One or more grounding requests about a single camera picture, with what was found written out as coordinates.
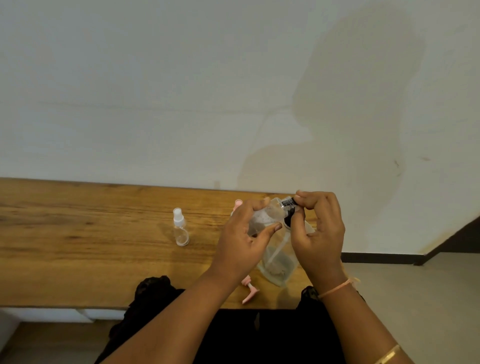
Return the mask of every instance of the pink pump nozzle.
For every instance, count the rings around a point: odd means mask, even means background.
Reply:
[[[252,279],[250,278],[250,276],[246,276],[241,282],[244,286],[248,286],[248,288],[250,288],[250,294],[247,297],[245,297],[245,299],[241,302],[241,304],[246,304],[257,292],[260,291],[256,289],[254,286],[252,286],[252,284],[250,283],[251,281]]]

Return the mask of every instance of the pink pump dispenser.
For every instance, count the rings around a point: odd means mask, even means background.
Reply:
[[[243,204],[242,200],[236,200],[235,205],[233,207],[233,211],[235,211],[237,209],[237,207],[239,207],[241,204]],[[241,304],[246,304],[257,292],[260,291],[260,290],[256,289],[254,286],[252,286],[251,281],[252,281],[252,279],[250,278],[250,276],[246,276],[241,282],[245,287],[248,286],[248,288],[250,288],[249,295],[247,297],[245,297],[245,299],[241,302]]]

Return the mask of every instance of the white spray nozzle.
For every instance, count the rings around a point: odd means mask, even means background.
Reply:
[[[173,223],[176,226],[182,227],[184,222],[185,222],[185,218],[181,213],[181,208],[177,207],[176,209],[173,210]]]

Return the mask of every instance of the bottle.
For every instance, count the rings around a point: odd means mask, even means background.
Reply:
[[[291,197],[283,200],[274,198],[266,208],[256,211],[249,223],[251,236],[273,223],[281,222],[283,225],[270,239],[257,265],[265,278],[279,287],[285,286],[299,264],[290,239],[290,221],[296,204]],[[305,230],[307,233],[315,232],[306,221]]]
[[[175,236],[175,242],[178,246],[185,246],[188,244],[189,235],[188,231],[185,229],[187,222],[183,217],[181,208],[176,208],[173,210],[173,235]]]

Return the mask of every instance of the gold bangle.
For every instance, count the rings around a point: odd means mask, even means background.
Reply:
[[[385,364],[387,363],[388,361],[390,361],[390,359],[392,359],[396,352],[400,350],[400,345],[395,345],[393,347],[392,350],[390,350],[387,354],[385,354],[381,359],[379,359],[377,362],[375,362],[375,364]]]

